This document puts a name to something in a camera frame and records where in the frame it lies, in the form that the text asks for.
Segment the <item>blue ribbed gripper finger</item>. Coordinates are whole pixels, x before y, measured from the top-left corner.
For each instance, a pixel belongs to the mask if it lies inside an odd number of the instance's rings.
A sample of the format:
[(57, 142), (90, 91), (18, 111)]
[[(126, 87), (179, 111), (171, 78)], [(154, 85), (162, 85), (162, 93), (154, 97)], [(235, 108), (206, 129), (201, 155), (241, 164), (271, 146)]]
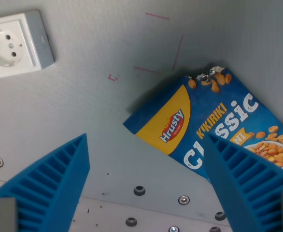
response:
[(234, 232), (282, 232), (283, 169), (211, 133), (204, 168)]
[(86, 134), (40, 158), (0, 187), (13, 198), (20, 232), (67, 232), (90, 170)]

